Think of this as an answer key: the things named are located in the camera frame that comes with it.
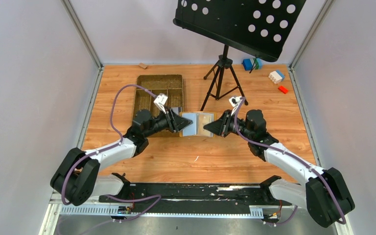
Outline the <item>yellow leather card holder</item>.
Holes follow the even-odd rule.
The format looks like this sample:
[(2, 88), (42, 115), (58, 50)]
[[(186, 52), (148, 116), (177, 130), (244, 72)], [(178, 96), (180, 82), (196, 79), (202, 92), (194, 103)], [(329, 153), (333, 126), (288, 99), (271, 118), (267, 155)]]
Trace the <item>yellow leather card holder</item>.
[(188, 127), (184, 128), (180, 133), (180, 137), (193, 137), (198, 136), (197, 135), (197, 116), (199, 113), (207, 113), (207, 112), (181, 112), (182, 117), (191, 119), (193, 121), (193, 124), (189, 125)]

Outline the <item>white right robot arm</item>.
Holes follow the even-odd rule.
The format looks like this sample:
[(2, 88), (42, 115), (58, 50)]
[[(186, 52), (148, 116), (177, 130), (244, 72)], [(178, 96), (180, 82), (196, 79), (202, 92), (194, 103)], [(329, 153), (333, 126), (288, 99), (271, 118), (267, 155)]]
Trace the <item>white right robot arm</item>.
[(253, 155), (282, 169), (297, 181), (290, 183), (273, 176), (263, 182), (269, 198), (282, 200), (306, 209), (311, 218), (327, 228), (335, 222), (345, 224), (345, 216), (355, 203), (339, 170), (324, 169), (290, 152), (266, 129), (261, 110), (249, 110), (245, 119), (226, 110), (222, 116), (204, 125), (204, 129), (221, 137), (237, 134), (247, 141)]

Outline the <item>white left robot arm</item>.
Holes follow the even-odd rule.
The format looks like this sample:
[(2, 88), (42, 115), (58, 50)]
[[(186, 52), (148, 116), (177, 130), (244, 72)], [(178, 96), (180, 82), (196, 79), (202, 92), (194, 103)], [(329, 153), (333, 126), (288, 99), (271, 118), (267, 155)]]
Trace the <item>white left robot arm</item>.
[(72, 148), (55, 171), (50, 186), (61, 194), (65, 205), (79, 206), (94, 196), (119, 195), (127, 180), (116, 173), (99, 176), (101, 170), (142, 153), (149, 145), (148, 137), (162, 130), (178, 133), (192, 123), (172, 109), (156, 117), (147, 109), (139, 110), (118, 141), (86, 151)]

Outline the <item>beige illustrated card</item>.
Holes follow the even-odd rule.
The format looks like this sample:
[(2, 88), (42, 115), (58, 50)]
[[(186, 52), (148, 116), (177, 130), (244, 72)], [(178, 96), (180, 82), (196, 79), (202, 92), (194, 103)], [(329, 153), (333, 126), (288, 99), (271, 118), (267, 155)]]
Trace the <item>beige illustrated card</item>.
[(204, 129), (204, 126), (214, 121), (214, 114), (199, 113), (197, 116), (197, 135), (202, 137), (213, 137), (213, 133)]

